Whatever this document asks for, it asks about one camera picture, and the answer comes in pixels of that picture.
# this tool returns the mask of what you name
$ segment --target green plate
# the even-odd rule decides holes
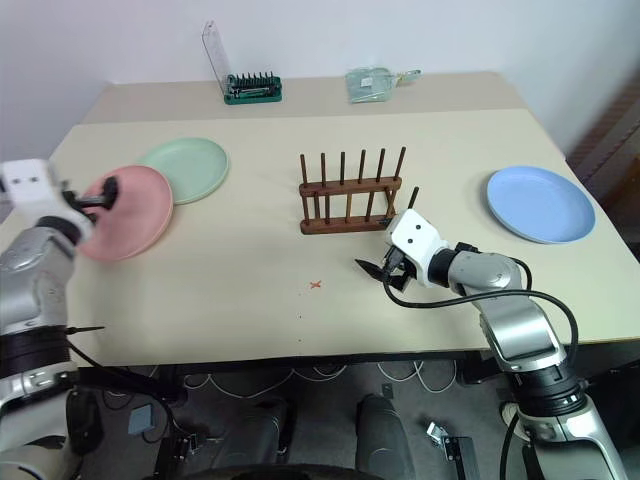
[[[179,138],[154,148],[138,162],[162,173],[181,205],[206,197],[224,181],[229,169],[227,154],[206,138]]]

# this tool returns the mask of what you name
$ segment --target gray floor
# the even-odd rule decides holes
[[[601,361],[606,357],[602,350],[597,351],[597,356]],[[398,377],[406,375],[411,368],[409,362],[386,363],[384,366],[389,373]],[[277,382],[287,372],[287,369],[251,370],[215,374],[214,377],[224,388],[246,395]],[[300,372],[314,376],[309,369]],[[452,364],[445,360],[426,362],[424,372],[425,381],[437,388],[450,379]],[[201,378],[194,376],[190,382],[197,384]],[[244,405],[270,396],[288,398],[298,405],[289,462],[353,467],[356,404],[366,394],[381,393],[383,383],[390,382],[380,374],[375,364],[361,364],[348,367],[340,377],[325,383],[312,383],[294,377],[277,390],[253,401],[230,398],[207,384],[199,390],[190,391],[188,402],[174,411],[181,424],[199,425],[206,428],[209,435],[217,437],[224,434],[230,419]],[[426,392],[414,378],[404,383],[393,383],[393,392],[393,403],[409,437],[418,478],[456,478],[453,465],[430,444],[425,435],[430,420],[444,425],[450,434],[472,437],[481,478],[498,478],[499,451],[506,430],[498,414],[498,405],[507,398],[502,379],[467,387],[456,384],[447,392],[436,395]],[[125,399],[108,397],[107,400],[116,406]],[[105,441],[96,452],[85,458],[83,478],[140,480],[152,473],[157,445],[148,445],[140,437],[127,435],[130,407],[145,403],[149,403],[149,399],[140,396],[121,411],[103,408]],[[156,424],[162,426],[163,414],[159,408],[155,410]],[[159,433],[152,431],[148,436],[155,438]],[[524,478],[521,446],[517,439],[512,443],[508,478]],[[212,442],[196,455],[190,456],[184,465],[184,473],[207,468],[216,454],[216,448],[217,445]],[[634,455],[628,461],[629,465],[635,464],[629,472],[630,478],[640,478],[640,475],[633,473],[640,472],[640,455]]]

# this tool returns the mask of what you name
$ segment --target beige tabletop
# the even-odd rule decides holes
[[[486,348],[472,306],[400,308],[356,265],[355,258],[381,260],[387,248],[382,232],[300,233],[300,153],[306,154],[314,180],[320,177],[321,152],[331,178],[337,177],[345,151],[349,177],[357,175],[359,152],[366,148],[366,172],[374,176],[374,152],[386,147],[383,174],[390,175],[403,145],[407,154],[398,207],[407,204],[417,185],[415,208],[452,244],[464,241],[525,260],[535,288],[574,311],[581,341],[640,337],[640,267],[593,199],[595,230],[568,245],[519,238],[489,212],[486,183],[504,167],[540,166],[577,183],[562,154],[521,106],[85,124],[71,130],[53,161],[62,178],[82,191],[103,173],[179,137],[217,142],[229,156],[229,175],[212,195],[176,206],[168,230],[145,253],[114,264],[78,256],[68,287],[69,324],[106,327],[73,338],[101,362]],[[376,208],[382,209],[381,195],[377,200]],[[363,203],[354,201],[353,214]],[[333,201],[332,211],[343,205]],[[12,214],[0,226],[0,246],[25,227]],[[311,288],[311,282],[321,282],[321,288]],[[416,301],[452,296],[415,282],[405,295]],[[567,341],[562,313],[540,304]]]

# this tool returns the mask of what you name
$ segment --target plate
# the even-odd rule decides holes
[[[93,235],[79,250],[101,262],[115,262],[142,253],[169,225],[173,196],[167,179],[142,165],[117,168],[96,181],[85,195],[97,195],[107,177],[118,179],[118,197],[111,210],[88,208],[98,217]]]
[[[593,205],[576,185],[537,167],[510,167],[487,186],[493,214],[509,230],[540,243],[569,243],[587,236],[596,222]]]
[[[176,205],[206,197],[224,181],[227,154],[206,138],[179,138],[154,148],[138,162],[169,180]]]

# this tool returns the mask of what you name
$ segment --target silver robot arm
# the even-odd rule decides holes
[[[462,296],[520,290],[472,303],[480,311],[480,326],[498,366],[508,376],[541,473],[548,480],[627,479],[546,314],[522,292],[520,270],[511,258],[480,253],[468,245],[449,249],[437,230],[412,209],[391,222],[387,243],[391,250],[381,278],[387,293],[389,275],[405,260],[420,284],[449,287]]]
[[[93,394],[75,388],[65,288],[75,246],[93,231],[84,206],[115,202],[63,191],[48,162],[0,164],[0,189],[34,227],[0,255],[0,478],[67,480],[102,436]]]

